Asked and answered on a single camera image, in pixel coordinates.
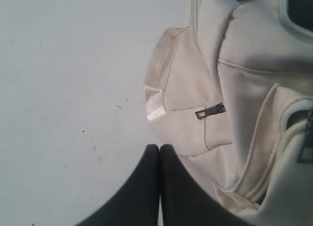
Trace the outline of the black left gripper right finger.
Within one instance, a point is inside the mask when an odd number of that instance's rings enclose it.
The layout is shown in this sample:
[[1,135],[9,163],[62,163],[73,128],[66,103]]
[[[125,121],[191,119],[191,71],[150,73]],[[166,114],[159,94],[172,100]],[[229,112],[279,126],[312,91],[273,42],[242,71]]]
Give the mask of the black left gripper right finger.
[[214,201],[182,165],[172,145],[160,148],[160,194],[165,226],[219,226]]

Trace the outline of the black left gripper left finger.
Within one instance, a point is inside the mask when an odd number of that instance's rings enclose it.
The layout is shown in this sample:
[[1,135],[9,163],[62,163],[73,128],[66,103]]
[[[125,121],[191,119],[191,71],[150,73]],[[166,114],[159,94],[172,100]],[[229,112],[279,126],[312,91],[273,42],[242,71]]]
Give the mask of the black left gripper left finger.
[[156,226],[159,213],[159,148],[146,146],[127,181],[79,226]]

